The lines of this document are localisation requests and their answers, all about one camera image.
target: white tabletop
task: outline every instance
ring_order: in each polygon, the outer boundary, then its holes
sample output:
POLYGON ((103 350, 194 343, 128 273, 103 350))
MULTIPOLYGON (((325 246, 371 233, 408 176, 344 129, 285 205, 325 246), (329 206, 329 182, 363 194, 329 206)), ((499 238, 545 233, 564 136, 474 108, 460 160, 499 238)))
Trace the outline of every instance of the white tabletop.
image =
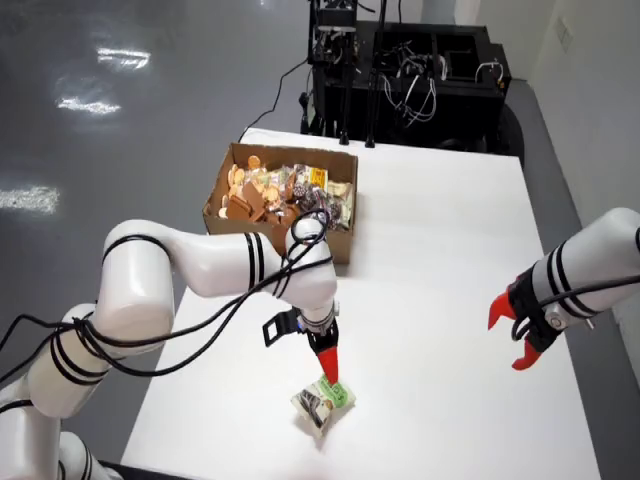
MULTIPOLYGON (((307 434, 289 399, 318 361, 303 336, 265 348, 262 324, 288 306, 256 295, 200 359, 151 382, 125 465, 207 480, 599 478, 564 336, 516 372, 511 322, 487 331, 491 301, 542 255, 517 159, 257 129, 244 142, 359 156, 337 297, 356 406, 322 441, 307 434)), ((174 329, 226 300, 187 290, 174 329)), ((208 335, 169 342, 158 367, 208 335)))

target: glossy floor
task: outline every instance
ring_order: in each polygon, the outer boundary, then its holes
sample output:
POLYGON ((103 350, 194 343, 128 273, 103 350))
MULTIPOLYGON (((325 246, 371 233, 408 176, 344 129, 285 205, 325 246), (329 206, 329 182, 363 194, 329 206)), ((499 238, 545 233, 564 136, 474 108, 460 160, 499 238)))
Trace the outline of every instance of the glossy floor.
MULTIPOLYGON (((21 312, 54 321, 94 300, 102 242, 122 220, 203 232, 200 209, 227 145, 305 57, 307 8, 302 0, 0 5, 0 329, 21 312)), ((261 126, 298 130, 306 74, 285 81, 261 126)), ((533 92, 514 82, 508 101, 524 129, 525 176, 549 250, 579 222, 533 92)), ((184 285, 175 284, 180 298, 184 285)), ((24 327, 1 370, 41 335, 24 327)), ((603 478, 637 478, 640 395, 617 327, 574 330, 569 345, 603 478)), ((132 364, 151 369, 157 356, 132 364)), ((65 427, 118 461, 146 385, 110 375, 65 427)), ((168 415, 173 408, 181 406, 167 405, 168 415)))

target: white robotic arm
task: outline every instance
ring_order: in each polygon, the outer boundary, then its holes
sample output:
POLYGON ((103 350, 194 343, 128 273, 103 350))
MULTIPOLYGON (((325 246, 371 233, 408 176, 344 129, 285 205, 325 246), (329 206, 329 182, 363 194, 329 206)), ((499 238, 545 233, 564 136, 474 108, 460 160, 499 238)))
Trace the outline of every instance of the white robotic arm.
POLYGON ((640 214, 615 208, 518 276, 491 305, 489 329, 514 320, 512 338, 525 338, 516 370, 531 367, 568 327, 640 290, 640 214))
MULTIPOLYGON (((162 345, 155 339, 166 337, 174 321, 172 266, 203 297, 257 289, 291 304, 293 313, 287 315, 295 318, 297 331, 307 333, 327 377, 335 383, 337 280, 324 234, 325 227, 318 220, 299 218, 287 233, 283 260, 267 237, 258 233, 193 235, 142 220, 115 227, 105 241, 97 304, 78 305, 63 319, 74 323, 89 318, 89 332, 105 341, 90 338, 79 328, 60 332, 52 336, 25 377, 0 391, 0 408, 14 400, 33 403, 33 407, 0 415, 0 480, 52 480, 63 470, 68 480, 108 479, 77 437, 60 435, 60 419, 74 415, 84 405, 113 359, 162 345), (295 263, 295 268, 278 276, 289 263, 295 263), (120 344, 114 346, 107 339, 120 344), (90 464, 95 468, 89 475, 83 466, 90 464)), ((292 328, 289 325, 288 331, 281 331, 279 327, 278 334, 291 333, 292 328)), ((269 346, 274 339, 267 338, 264 330, 269 346)))
MULTIPOLYGON (((296 226, 297 236, 302 237, 318 235, 321 230, 320 222, 311 218, 296 226)), ((287 248, 293 247, 289 258, 306 248, 294 243, 290 231, 286 239, 287 248)), ((329 247, 322 241, 296 266, 330 257, 329 247)), ((245 293, 278 272, 281 263, 262 234, 194 235, 157 223, 128 221, 114 228, 106 239, 100 295, 91 321, 95 330, 107 337, 152 339, 168 334, 173 326, 172 265, 196 294, 215 297, 245 293)), ((301 326, 322 335, 335 319, 336 288, 330 262, 295 273, 289 282, 265 285, 262 290, 300 309, 301 326)), ((84 313, 76 312, 79 318, 84 313)), ((161 343, 135 348, 100 345, 109 356, 123 358, 158 348, 161 343)), ((93 350, 75 330, 52 340, 51 348, 33 363, 27 377, 31 400, 40 412, 67 418, 81 408, 110 367, 93 350)))

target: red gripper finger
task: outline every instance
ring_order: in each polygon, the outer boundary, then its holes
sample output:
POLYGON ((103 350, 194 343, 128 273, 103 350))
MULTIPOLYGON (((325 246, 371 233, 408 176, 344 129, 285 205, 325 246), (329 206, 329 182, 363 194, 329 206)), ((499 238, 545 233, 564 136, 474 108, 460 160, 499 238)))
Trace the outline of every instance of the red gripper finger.
POLYGON ((327 348, 318 353, 318 360, 329 383, 331 385, 336 383, 338 381, 338 347, 327 348))
POLYGON ((489 309, 489 330, 493 328, 500 317, 509 317, 512 320, 516 319, 516 314, 509 303, 508 291, 496 298, 491 304, 491 308, 489 309))
POLYGON ((540 358, 540 352, 538 352, 535 348, 533 348, 533 345, 531 345, 528 340, 525 340, 524 357, 517 359, 515 362, 513 362, 513 365, 511 366, 513 367, 514 370, 518 370, 518 371, 526 370, 531 365, 536 363, 539 358, 540 358))

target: black bracket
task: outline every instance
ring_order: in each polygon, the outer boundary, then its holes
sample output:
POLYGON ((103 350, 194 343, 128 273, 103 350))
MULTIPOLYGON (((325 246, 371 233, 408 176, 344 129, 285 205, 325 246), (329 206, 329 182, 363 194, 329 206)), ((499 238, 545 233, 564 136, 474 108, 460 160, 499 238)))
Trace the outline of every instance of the black bracket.
POLYGON ((540 303, 538 303, 533 289, 533 267, 520 275, 509 286, 509 303, 516 314, 516 321, 511 330, 511 337, 514 341, 519 340, 516 332, 527 318, 529 324, 523 327, 527 331, 526 339, 539 353, 548 349, 562 333, 547 323, 544 310, 540 308, 540 303))
POLYGON ((300 327, 298 326, 299 314, 300 310, 292 308, 286 312, 278 313, 271 320, 265 323, 262 326, 262 335, 264 336, 265 346, 270 347, 276 343, 277 340, 285 335, 289 335, 290 333, 302 333, 302 330, 300 330, 300 327), (276 326, 276 332, 275 335, 271 336, 269 329, 272 328, 273 325, 276 326))
POLYGON ((318 335, 317 333, 313 333, 310 331, 307 332, 307 337, 309 338, 309 346, 316 355, 320 352, 323 352, 324 350, 338 345, 338 336, 338 322, 336 322, 335 319, 333 320, 333 322, 331 322, 331 325, 324 335, 318 335))

